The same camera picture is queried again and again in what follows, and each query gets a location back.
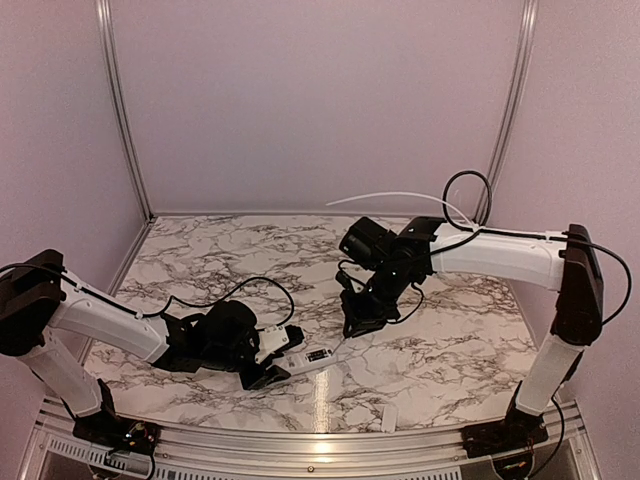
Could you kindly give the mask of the white remote control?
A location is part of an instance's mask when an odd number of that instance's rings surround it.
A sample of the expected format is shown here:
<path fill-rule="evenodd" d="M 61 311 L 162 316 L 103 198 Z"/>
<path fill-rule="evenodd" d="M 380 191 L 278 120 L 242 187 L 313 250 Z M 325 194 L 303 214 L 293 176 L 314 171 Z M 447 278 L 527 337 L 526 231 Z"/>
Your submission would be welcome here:
<path fill-rule="evenodd" d="M 331 349 L 293 353 L 276 359 L 274 363 L 291 376 L 303 375 L 322 370 L 337 363 L 337 356 Z"/>

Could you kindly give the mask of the white battery cover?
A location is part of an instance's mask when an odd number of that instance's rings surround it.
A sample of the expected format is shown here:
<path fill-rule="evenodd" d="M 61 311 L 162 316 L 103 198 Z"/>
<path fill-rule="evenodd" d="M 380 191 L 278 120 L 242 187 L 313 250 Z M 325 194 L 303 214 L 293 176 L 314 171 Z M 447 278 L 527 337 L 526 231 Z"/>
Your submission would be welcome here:
<path fill-rule="evenodd" d="M 382 412 L 381 431 L 383 433 L 394 433 L 397 427 L 398 409 L 396 406 L 387 404 Z"/>

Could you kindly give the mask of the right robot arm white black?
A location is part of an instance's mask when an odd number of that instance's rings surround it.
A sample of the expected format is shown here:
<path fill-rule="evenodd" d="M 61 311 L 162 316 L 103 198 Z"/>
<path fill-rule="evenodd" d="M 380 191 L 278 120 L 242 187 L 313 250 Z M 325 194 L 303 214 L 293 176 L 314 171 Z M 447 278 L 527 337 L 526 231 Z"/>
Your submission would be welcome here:
<path fill-rule="evenodd" d="M 555 317 L 532 367 L 517 387 L 495 430 L 506 448 L 534 431 L 557 389 L 584 350 L 603 330 L 603 281 L 587 243 L 588 232 L 573 225 L 559 236 L 518 232 L 462 231 L 443 218 L 416 217 L 395 233 L 368 217 L 357 220 L 340 250 L 372 271 L 360 291 L 348 276 L 342 284 L 343 336 L 355 338 L 400 320 L 398 300 L 411 285 L 440 273 L 468 273 L 524 282 L 557 293 Z"/>

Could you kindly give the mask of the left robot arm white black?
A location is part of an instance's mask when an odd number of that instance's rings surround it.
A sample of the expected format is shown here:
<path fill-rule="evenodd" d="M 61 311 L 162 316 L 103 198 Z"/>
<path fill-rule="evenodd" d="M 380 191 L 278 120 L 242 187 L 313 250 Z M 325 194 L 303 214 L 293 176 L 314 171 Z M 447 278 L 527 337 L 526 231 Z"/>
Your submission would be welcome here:
<path fill-rule="evenodd" d="M 260 329 L 245 304 L 223 298 L 177 318 L 167 309 L 143 313 L 92 289 L 45 250 L 1 269 L 1 352 L 25 364 L 106 445 L 125 438 L 108 389 L 89 374 L 56 335 L 67 330 L 133 354 L 156 369 L 237 373 L 246 390 L 288 378 L 274 359 L 304 340 L 284 322 Z"/>

